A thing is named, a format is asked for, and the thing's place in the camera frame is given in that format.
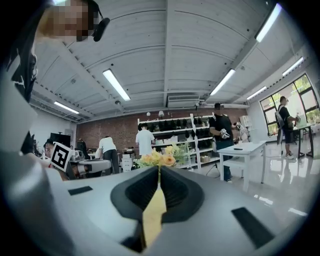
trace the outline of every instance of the glove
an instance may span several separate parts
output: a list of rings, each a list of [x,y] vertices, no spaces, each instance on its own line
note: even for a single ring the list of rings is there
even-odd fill
[[[240,122],[237,122],[237,123],[235,124],[235,127],[236,127],[236,129],[237,129],[238,131],[240,131],[241,123],[240,123]]]
[[[220,137],[225,140],[225,139],[229,139],[230,135],[227,133],[226,129],[222,129],[220,131]]]

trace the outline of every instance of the hand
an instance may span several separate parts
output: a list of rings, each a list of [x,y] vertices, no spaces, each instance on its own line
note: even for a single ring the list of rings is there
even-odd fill
[[[225,139],[230,138],[230,135],[227,133],[227,130],[226,130],[226,129],[222,129],[222,130],[220,131],[220,137],[225,140]]]

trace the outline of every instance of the air conditioner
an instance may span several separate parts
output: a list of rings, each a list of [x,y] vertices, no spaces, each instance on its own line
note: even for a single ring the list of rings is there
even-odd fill
[[[168,105],[169,109],[174,108],[192,108],[200,102],[199,95],[179,95],[169,96]]]

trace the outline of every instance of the shirt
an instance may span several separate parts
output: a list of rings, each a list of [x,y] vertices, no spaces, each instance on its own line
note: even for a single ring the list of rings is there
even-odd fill
[[[135,142],[139,143],[139,155],[150,155],[152,152],[151,141],[155,139],[149,130],[141,130],[135,137]]]
[[[34,15],[26,22],[21,30],[19,37],[12,44],[8,56],[4,60],[5,71],[11,76],[15,87],[27,102],[30,102],[31,92],[38,74],[37,56],[35,55],[35,36],[39,21],[52,2],[50,0],[42,1]],[[31,135],[28,132],[21,151],[23,154],[33,151]]]
[[[108,150],[117,150],[116,145],[111,137],[103,138],[99,142],[99,149],[103,149],[103,153]]]
[[[288,122],[288,117],[290,117],[288,109],[283,105],[279,105],[278,109],[280,109],[279,115],[281,116],[281,118],[282,118],[282,120],[284,122],[284,125],[283,125],[282,128],[285,129],[285,130],[292,129],[293,128],[292,121]]]
[[[226,140],[233,140],[234,135],[232,133],[232,124],[228,116],[226,115],[214,115],[213,118],[209,120],[209,126],[211,128],[216,129],[217,131],[221,131],[225,129],[226,132],[230,135],[230,138],[223,139],[220,136],[214,136],[217,141],[226,141]]]

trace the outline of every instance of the black headset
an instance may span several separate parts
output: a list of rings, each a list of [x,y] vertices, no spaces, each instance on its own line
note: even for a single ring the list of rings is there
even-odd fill
[[[102,38],[102,36],[103,36],[103,34],[104,34],[104,32],[110,22],[110,19],[104,18],[102,16],[99,5],[94,0],[85,0],[85,1],[87,2],[88,6],[94,7],[94,9],[98,11],[98,13],[100,14],[100,17],[101,17],[100,23],[93,29],[93,34],[91,35],[93,37],[93,40],[95,42],[98,42]],[[77,36],[76,41],[81,42],[81,41],[85,40],[86,38],[88,38],[88,37]]]

